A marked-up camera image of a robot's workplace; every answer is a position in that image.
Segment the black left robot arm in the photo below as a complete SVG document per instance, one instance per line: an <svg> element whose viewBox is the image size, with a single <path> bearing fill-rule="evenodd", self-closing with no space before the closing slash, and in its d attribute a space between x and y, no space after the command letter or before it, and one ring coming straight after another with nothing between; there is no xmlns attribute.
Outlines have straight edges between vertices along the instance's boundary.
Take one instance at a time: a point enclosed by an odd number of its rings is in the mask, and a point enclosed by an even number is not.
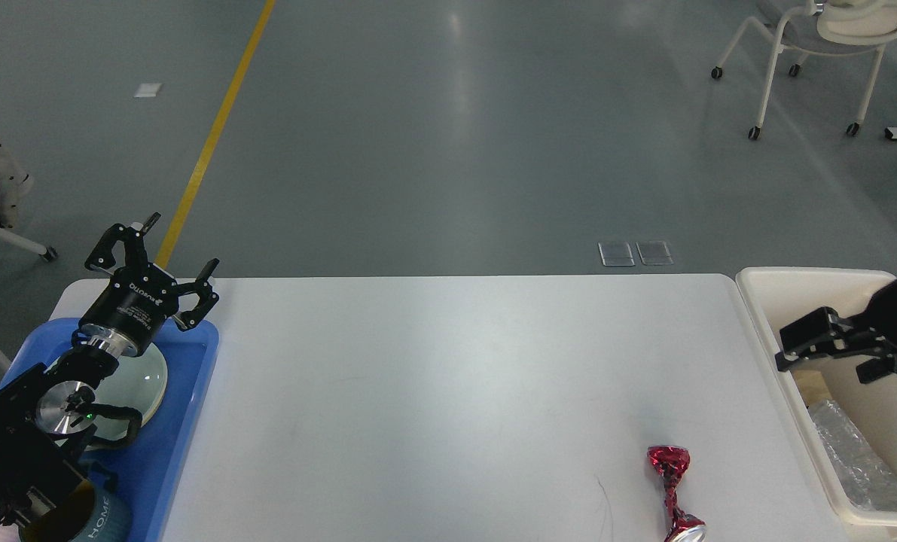
<svg viewBox="0 0 897 542"><path fill-rule="evenodd" d="M81 461L88 449L131 446L144 415L134 406L97 400L101 384L124 358L145 354L167 321L197 328L216 306L207 261L194 280L180 282L151 262L145 236L159 220L114 224L84 267L108 274L108 285L79 320L69 350L52 366L25 370L0 390L0 527L17 525L25 541L124 541L130 511L114 496L107 471L98 488Z"/></svg>

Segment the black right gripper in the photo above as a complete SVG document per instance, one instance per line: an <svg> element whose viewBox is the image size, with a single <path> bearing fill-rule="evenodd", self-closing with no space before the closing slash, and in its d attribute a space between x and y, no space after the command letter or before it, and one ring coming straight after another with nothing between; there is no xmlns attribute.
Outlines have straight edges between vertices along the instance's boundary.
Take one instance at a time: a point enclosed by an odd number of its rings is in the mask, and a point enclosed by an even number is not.
<svg viewBox="0 0 897 542"><path fill-rule="evenodd" d="M776 370L787 373L808 361L867 355L856 375L868 385L897 375L897 279L876 291L864 311L841 317L836 309L820 306L779 329Z"/></svg>

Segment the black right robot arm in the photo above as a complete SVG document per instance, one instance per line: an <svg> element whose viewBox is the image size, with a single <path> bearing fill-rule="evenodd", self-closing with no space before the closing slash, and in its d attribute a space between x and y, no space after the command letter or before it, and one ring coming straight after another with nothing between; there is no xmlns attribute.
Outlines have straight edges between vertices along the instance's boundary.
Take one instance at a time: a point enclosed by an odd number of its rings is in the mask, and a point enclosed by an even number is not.
<svg viewBox="0 0 897 542"><path fill-rule="evenodd" d="M820 306L783 326L780 336L781 350L774 356L779 373L817 359L864 356L856 367L860 383L897 375L897 278L855 315L843 317L831 306Z"/></svg>

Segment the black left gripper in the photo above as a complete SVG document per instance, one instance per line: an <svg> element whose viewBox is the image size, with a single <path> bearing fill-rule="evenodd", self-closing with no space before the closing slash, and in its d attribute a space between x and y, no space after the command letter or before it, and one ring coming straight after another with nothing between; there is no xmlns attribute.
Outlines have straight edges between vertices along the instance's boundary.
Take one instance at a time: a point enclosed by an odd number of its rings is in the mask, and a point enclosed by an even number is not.
<svg viewBox="0 0 897 542"><path fill-rule="evenodd" d="M80 319L79 331L89 339L117 344L118 357L144 354L169 317L179 330L197 328L220 300L209 281L220 260L207 261L192 282L183 284L176 284L176 278L149 260L144 238L160 218L160 213L153 213L139 226L110 226L86 259L87 270L111 278ZM191 294L197 296L197 304L177 312L178 300Z"/></svg>

